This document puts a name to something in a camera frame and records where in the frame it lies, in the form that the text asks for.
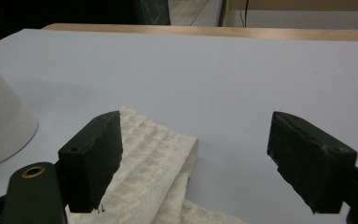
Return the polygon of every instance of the black cable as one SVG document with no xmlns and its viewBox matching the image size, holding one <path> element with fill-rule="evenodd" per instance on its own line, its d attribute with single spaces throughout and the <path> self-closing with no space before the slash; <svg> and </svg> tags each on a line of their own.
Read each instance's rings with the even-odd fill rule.
<svg viewBox="0 0 358 224">
<path fill-rule="evenodd" d="M 226 3 L 227 0 L 222 0 L 222 5 L 220 6 L 220 13 L 219 13 L 219 22 L 217 23 L 218 27 L 222 27 L 223 24 L 225 23 Z"/>
<path fill-rule="evenodd" d="M 242 27 L 245 27 L 245 23 L 243 22 L 243 17 L 242 17 L 242 9 L 240 10 L 240 17 L 241 17 L 241 21 L 242 21 Z"/>
<path fill-rule="evenodd" d="M 246 6 L 245 6 L 245 27 L 246 27 L 246 18 L 248 17 L 248 6 L 249 6 L 249 0 L 246 0 Z"/>
</svg>

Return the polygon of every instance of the waffle-textured cloth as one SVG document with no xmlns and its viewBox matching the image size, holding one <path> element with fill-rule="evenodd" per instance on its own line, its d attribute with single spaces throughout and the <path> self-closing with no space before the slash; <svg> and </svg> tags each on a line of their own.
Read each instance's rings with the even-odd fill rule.
<svg viewBox="0 0 358 224">
<path fill-rule="evenodd" d="M 120 108 L 123 159 L 90 214 L 68 213 L 69 223 L 243 223 L 185 199 L 198 152 L 197 138 Z"/>
</svg>

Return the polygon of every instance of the cloth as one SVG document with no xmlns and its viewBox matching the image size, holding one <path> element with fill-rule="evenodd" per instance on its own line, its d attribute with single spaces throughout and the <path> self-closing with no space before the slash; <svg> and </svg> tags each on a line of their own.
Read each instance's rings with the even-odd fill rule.
<svg viewBox="0 0 358 224">
<path fill-rule="evenodd" d="M 198 153 L 196 137 L 178 133 L 129 107 L 120 108 L 123 157 L 90 214 L 68 213 L 69 223 L 233 223 L 185 199 Z"/>
</svg>

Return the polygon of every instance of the table surface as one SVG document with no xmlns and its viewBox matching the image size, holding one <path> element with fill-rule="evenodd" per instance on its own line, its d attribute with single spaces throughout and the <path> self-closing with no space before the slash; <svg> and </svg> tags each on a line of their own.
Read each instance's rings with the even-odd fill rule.
<svg viewBox="0 0 358 224">
<path fill-rule="evenodd" d="M 345 206 L 340 215 L 312 214 L 276 171 L 267 141 L 272 112 L 283 111 L 358 151 L 358 31 L 47 29 L 55 30 L 0 41 L 0 75 L 39 120 L 31 142 L 0 163 L 0 195 L 15 170 L 55 162 L 88 121 L 129 105 L 199 138 L 186 194 L 194 203 L 250 224 L 345 223 Z"/>
<path fill-rule="evenodd" d="M 68 24 L 55 23 L 45 30 L 115 32 L 159 35 L 204 35 L 231 36 L 266 39 L 297 40 L 345 40 L 358 41 L 358 30 L 300 30 L 300 29 L 267 29 L 237 27 L 194 27 L 194 26 L 142 26 L 110 24 Z"/>
</svg>

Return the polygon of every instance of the floor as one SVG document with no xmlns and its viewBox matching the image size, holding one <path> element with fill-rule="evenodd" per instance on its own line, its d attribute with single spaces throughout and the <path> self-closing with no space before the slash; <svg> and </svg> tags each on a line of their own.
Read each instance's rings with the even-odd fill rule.
<svg viewBox="0 0 358 224">
<path fill-rule="evenodd" d="M 174 26 L 217 26 L 221 0 L 168 0 Z"/>
</svg>

